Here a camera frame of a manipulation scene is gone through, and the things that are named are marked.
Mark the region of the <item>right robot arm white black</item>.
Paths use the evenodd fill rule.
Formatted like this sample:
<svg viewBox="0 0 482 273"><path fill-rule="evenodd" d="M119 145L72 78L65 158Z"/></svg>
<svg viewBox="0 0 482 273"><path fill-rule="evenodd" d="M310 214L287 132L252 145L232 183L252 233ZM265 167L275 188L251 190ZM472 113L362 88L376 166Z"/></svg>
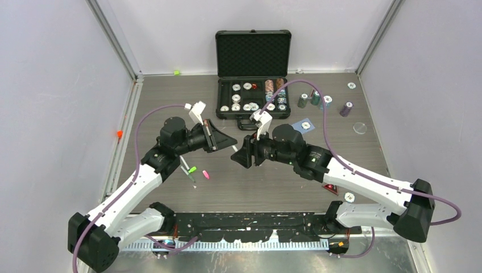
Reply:
<svg viewBox="0 0 482 273"><path fill-rule="evenodd" d="M427 240L435 209L429 182L394 180L360 168L328 149L306 143L291 125L277 126L272 135L245 136L231 160L244 168L265 160L284 163L303 179L339 186L373 200L371 204L331 202L324 216L325 228L331 233L371 226L392 229L410 241Z"/></svg>

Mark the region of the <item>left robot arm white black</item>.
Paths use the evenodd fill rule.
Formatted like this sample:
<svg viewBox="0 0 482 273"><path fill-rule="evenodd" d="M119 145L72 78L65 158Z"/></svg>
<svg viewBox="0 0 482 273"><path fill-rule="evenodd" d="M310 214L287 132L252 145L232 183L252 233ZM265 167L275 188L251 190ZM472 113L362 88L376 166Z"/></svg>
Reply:
<svg viewBox="0 0 482 273"><path fill-rule="evenodd" d="M141 237L155 231L170 234L174 212L159 202L135 217L128 215L181 165L182 155L199 149L216 152L237 142L210 119L189 130L182 118L168 118L156 144L140 160L130 179L86 215L75 213L69 219L68 250L73 255L73 272L78 272L79 261L95 272L104 272L123 248Z"/></svg>

